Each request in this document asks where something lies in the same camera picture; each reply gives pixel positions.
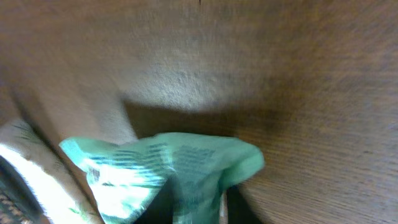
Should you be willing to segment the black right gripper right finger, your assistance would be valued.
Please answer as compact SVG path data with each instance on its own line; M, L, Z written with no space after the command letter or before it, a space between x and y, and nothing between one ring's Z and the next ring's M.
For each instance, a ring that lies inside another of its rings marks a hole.
M234 185L226 191L228 224L262 224L250 208L239 187Z

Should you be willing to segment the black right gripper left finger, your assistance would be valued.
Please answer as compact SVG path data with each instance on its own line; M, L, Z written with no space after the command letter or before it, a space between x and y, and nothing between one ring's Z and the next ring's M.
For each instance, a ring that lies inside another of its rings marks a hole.
M173 215L174 190L172 183L165 183L134 224L172 224Z

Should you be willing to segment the mint green tissue pack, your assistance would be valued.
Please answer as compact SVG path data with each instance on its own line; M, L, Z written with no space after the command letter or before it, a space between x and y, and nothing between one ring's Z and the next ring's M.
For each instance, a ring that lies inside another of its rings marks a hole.
M161 133L122 145L72 137L60 148L85 173L105 223L136 221L168 180L174 223L218 223L224 191L265 165L255 145L192 133Z

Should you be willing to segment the white cream tube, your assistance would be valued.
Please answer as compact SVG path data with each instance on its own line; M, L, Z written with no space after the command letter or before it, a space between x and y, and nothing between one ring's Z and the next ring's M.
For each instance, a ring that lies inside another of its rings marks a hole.
M56 153L24 120L1 126L1 156L21 175L50 223L103 222Z

